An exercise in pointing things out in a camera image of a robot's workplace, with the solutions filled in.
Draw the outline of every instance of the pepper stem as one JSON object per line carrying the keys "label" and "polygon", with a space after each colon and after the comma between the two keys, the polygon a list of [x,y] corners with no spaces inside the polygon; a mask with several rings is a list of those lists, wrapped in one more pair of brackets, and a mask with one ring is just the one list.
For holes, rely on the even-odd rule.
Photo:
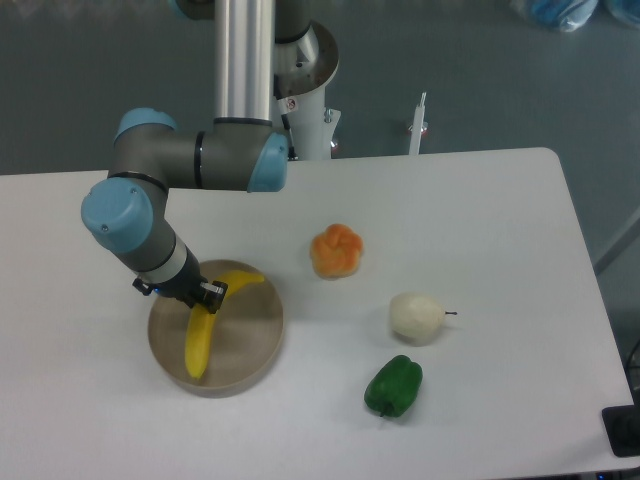
{"label": "pepper stem", "polygon": [[384,408],[380,411],[380,416],[384,417],[385,415],[389,415],[389,413],[391,413],[391,409],[393,408],[393,405],[391,405],[390,403],[387,403]]}

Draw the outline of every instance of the banana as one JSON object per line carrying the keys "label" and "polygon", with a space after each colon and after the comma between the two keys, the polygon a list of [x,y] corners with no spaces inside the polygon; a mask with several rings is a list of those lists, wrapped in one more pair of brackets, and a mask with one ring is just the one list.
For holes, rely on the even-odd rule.
{"label": "banana", "polygon": [[[264,282],[264,276],[259,273],[231,270],[223,273],[214,281],[224,282],[228,285],[227,293],[224,297],[224,301],[226,301],[246,285]],[[195,379],[202,377],[202,374],[207,369],[207,363],[209,363],[211,332],[216,323],[216,315],[215,313],[209,313],[200,304],[196,304],[191,309],[184,347],[184,362],[189,375]]]}

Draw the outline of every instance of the bell pepper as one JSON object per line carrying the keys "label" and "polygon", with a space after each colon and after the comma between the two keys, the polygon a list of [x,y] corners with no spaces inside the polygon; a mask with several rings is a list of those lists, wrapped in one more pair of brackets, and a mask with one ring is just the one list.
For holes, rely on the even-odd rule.
{"label": "bell pepper", "polygon": [[371,380],[364,392],[364,402],[381,417],[399,417],[418,396],[422,367],[405,355],[387,363]]}

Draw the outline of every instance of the wooden plate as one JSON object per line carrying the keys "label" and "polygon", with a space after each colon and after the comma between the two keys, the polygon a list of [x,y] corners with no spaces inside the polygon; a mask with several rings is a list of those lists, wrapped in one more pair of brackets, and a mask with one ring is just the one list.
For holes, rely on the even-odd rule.
{"label": "wooden plate", "polygon": [[[258,272],[232,260],[200,265],[209,280],[228,270]],[[149,345],[169,377],[197,395],[228,396],[250,387],[272,363],[284,335],[282,302],[265,276],[263,283],[247,285],[224,300],[213,327],[209,364],[195,380],[184,363],[190,312],[182,302],[158,297],[149,315]]]}

